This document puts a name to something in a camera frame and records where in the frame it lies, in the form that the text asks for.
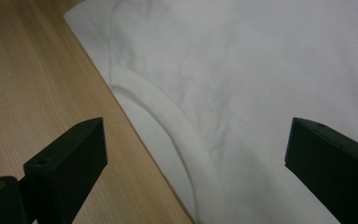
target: white fabric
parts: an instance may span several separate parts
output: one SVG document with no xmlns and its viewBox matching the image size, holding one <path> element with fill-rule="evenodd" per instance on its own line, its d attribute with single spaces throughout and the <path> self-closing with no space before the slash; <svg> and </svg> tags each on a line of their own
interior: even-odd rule
<svg viewBox="0 0 358 224">
<path fill-rule="evenodd" d="M 65 18 L 197 222 L 337 223 L 283 159 L 292 117 L 358 141 L 358 0 L 89 0 Z"/>
</svg>

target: wood grain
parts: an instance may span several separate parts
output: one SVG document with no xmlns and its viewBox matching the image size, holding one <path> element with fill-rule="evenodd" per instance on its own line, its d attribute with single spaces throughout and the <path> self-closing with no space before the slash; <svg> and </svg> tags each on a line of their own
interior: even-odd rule
<svg viewBox="0 0 358 224">
<path fill-rule="evenodd" d="M 0 176 L 103 117 L 109 164 L 75 223 L 191 223 L 62 15 L 77 0 L 0 0 Z"/>
</svg>

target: wooden table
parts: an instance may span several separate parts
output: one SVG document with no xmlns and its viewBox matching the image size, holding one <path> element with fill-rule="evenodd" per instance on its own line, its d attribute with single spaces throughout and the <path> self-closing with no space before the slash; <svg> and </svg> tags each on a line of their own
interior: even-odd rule
<svg viewBox="0 0 358 224">
<path fill-rule="evenodd" d="M 109 164 L 75 223 L 191 223 L 62 15 L 81 0 L 0 0 L 0 176 L 103 117 Z"/>
</svg>

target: light wood surface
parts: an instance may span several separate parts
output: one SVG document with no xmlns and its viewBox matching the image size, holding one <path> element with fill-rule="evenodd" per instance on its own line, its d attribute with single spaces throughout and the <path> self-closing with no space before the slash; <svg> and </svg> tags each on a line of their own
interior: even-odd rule
<svg viewBox="0 0 358 224">
<path fill-rule="evenodd" d="M 62 15 L 80 0 L 0 0 L 0 176 L 103 117 L 109 164 L 75 223 L 191 223 Z"/>
</svg>

